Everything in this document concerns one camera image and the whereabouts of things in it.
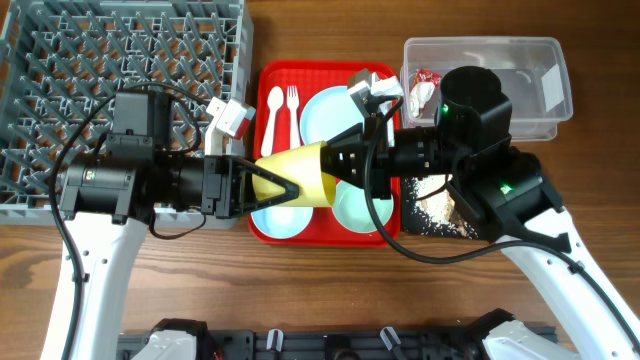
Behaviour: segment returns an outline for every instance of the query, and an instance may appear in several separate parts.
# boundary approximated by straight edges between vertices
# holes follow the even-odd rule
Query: white fork
[[[291,130],[289,132],[289,148],[295,149],[300,147],[300,130],[298,129],[298,106],[300,99],[298,98],[298,88],[289,86],[287,88],[287,107],[291,113]]]

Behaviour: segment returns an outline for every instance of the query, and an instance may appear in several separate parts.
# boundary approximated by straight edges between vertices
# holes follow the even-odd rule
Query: gray dish rack
[[[102,99],[152,80],[205,99],[244,100],[252,46],[244,0],[14,0],[0,36],[0,224],[53,224],[47,182],[56,155]],[[91,151],[110,128],[113,106],[78,138],[67,163]],[[175,149],[193,141],[183,111],[176,106]],[[210,121],[205,107],[190,103],[190,111],[204,136]],[[227,149],[244,155],[241,141]],[[199,213],[156,212],[158,227],[202,221]],[[206,227],[235,223],[211,218]]]

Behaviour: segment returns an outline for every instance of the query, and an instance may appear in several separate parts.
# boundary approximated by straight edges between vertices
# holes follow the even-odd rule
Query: yellow cylinder
[[[336,178],[320,168],[320,149],[327,143],[320,141],[263,157],[256,165],[283,177],[300,187],[297,199],[280,204],[296,207],[331,207],[336,200]],[[253,190],[258,200],[284,193],[284,188],[269,180],[252,175]]]

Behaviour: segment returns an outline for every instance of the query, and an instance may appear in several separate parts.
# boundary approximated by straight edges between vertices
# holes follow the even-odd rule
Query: wooden surface
[[[399,71],[410,37],[555,37],[569,69],[575,114],[553,141],[521,148],[540,157],[589,250],[639,312],[638,4],[251,2],[252,79],[255,85],[260,69],[276,59],[382,61]],[[0,237],[0,358],[35,359],[62,242],[52,227],[0,227]],[[483,245],[406,235],[400,241],[434,256]],[[229,231],[198,231],[176,241],[149,237],[131,276],[122,328],[141,332],[164,317],[206,320],[214,329],[415,327],[466,323],[496,307],[521,320],[556,323],[533,286],[499,254],[428,266],[389,249],[270,247],[252,238],[243,219]]]

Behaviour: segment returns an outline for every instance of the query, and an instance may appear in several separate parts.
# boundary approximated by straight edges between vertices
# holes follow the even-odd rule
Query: light blue plate
[[[272,206],[251,213],[253,224],[274,239],[288,239],[302,232],[311,222],[313,208]]]
[[[389,200],[373,199],[373,207],[376,209],[382,225],[386,225],[393,213],[393,197]],[[333,215],[347,230],[360,234],[368,234],[376,230],[367,209],[364,190],[346,181],[340,181],[336,188]]]
[[[364,117],[347,93],[346,86],[334,86],[315,94],[302,110],[300,135],[305,144],[327,141]]]

